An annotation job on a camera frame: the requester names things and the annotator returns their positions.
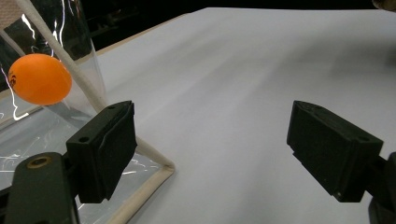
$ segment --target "ping pong ball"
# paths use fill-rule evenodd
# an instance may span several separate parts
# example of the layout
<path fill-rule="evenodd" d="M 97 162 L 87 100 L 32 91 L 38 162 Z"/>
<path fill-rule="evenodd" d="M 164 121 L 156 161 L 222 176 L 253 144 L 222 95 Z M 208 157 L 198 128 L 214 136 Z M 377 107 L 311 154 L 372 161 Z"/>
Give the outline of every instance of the ping pong ball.
<path fill-rule="evenodd" d="M 39 53 L 15 61 L 9 68 L 8 82 L 18 96 L 35 105 L 59 103 L 72 87 L 72 78 L 64 65 Z"/>

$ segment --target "white table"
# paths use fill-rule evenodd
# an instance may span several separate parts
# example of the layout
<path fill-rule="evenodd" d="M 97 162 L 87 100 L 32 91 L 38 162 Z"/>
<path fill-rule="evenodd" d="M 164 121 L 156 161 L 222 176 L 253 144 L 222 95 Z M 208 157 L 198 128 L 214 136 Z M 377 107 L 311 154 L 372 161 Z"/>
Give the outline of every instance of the white table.
<path fill-rule="evenodd" d="M 286 144 L 294 100 L 396 149 L 396 14 L 206 8 L 99 56 L 110 103 L 177 172 L 131 223 L 369 223 Z"/>

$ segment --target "dark background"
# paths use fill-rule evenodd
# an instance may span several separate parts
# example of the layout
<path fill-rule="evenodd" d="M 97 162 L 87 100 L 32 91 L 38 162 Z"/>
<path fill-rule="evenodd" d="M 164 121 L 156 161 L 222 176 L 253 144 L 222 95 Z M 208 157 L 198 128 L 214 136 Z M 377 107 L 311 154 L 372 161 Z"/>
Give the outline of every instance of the dark background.
<path fill-rule="evenodd" d="M 96 49 L 205 7 L 374 9 L 371 0 L 81 0 Z"/>

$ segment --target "orange ball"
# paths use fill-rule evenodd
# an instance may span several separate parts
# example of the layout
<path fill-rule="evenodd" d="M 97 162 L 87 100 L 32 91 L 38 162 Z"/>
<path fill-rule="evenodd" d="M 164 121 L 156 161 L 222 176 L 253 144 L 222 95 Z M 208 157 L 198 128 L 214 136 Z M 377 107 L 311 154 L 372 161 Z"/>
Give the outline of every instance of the orange ball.
<path fill-rule="evenodd" d="M 46 54 L 20 57 L 9 68 L 8 82 L 23 100 L 35 105 L 54 105 L 72 88 L 64 65 Z"/>

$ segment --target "white surface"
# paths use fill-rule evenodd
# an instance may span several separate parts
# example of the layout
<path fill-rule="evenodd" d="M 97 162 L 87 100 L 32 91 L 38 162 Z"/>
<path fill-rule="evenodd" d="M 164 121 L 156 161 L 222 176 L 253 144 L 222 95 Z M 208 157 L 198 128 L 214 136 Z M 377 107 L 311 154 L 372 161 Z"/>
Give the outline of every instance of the white surface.
<path fill-rule="evenodd" d="M 132 223 L 369 223 L 286 144 L 293 100 L 396 143 L 396 14 L 207 8 L 99 57 L 110 103 L 177 172 Z"/>

